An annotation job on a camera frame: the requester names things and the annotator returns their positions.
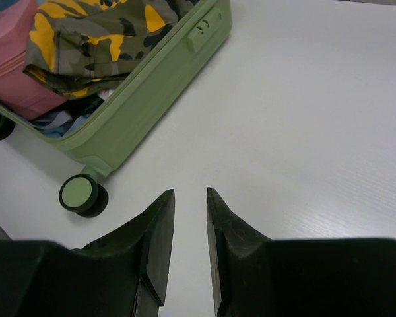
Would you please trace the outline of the pink case with chrome handle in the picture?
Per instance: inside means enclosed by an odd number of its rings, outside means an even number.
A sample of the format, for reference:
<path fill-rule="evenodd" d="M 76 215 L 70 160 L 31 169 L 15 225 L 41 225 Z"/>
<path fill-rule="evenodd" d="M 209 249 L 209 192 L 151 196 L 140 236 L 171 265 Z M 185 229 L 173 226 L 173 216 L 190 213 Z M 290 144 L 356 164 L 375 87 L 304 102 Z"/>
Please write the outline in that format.
<path fill-rule="evenodd" d="M 65 99 L 23 72 L 26 44 L 34 20 L 35 1 L 17 1 L 0 11 L 0 101 L 33 120 Z"/>

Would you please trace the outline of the yellow camouflage garment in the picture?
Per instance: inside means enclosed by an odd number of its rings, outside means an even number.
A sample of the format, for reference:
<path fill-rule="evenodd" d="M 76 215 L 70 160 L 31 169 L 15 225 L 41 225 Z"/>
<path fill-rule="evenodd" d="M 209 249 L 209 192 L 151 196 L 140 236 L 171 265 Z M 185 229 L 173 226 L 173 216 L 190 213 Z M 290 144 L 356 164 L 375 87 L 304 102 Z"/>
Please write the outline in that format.
<path fill-rule="evenodd" d="M 36 10 L 24 72 L 67 99 L 114 89 L 195 1 L 44 1 Z"/>

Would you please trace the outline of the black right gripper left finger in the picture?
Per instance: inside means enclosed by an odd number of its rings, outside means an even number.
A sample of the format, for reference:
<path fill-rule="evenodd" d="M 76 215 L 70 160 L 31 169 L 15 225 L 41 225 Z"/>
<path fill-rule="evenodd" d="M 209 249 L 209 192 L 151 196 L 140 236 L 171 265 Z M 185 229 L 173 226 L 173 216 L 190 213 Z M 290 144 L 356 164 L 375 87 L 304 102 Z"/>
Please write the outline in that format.
<path fill-rule="evenodd" d="M 83 248 L 0 241 L 0 316 L 157 316 L 164 305 L 175 193 Z"/>

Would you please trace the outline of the green hard-shell suitcase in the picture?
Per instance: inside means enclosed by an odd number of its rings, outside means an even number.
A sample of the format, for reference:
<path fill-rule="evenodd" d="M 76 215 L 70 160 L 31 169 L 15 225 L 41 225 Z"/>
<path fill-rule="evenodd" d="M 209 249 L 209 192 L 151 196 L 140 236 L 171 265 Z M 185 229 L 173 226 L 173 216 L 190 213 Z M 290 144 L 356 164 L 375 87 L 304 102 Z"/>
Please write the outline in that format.
<path fill-rule="evenodd" d="M 0 1 L 0 11 L 17 1 Z M 229 1 L 196 5 L 114 89 L 78 99 L 27 120 L 0 101 L 0 141 L 16 126 L 49 143 L 82 171 L 59 191 L 61 206 L 81 217 L 106 208 L 102 181 L 116 171 L 227 39 Z"/>

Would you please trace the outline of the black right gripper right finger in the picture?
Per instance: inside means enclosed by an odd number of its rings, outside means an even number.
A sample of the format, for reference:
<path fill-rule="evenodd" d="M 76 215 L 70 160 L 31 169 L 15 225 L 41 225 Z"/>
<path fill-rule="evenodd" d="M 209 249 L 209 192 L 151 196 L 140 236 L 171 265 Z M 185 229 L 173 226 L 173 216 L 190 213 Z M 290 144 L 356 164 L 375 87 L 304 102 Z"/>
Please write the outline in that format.
<path fill-rule="evenodd" d="M 396 240 L 273 240 L 207 189 L 216 316 L 396 316 Z"/>

